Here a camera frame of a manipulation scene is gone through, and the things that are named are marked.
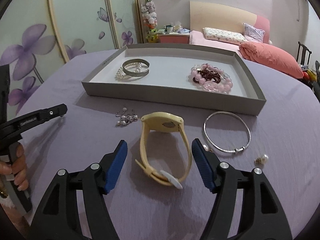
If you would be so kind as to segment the left hand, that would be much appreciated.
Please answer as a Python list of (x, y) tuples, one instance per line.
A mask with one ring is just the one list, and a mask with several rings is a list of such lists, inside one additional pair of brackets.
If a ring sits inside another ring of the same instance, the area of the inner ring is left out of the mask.
[(1, 175), (7, 176), (13, 174), (15, 176), (14, 184), (18, 187), (18, 191), (24, 191), (28, 188), (27, 165), (25, 161), (24, 148), (19, 143), (16, 147), (17, 159), (12, 165), (8, 165), (1, 161)]

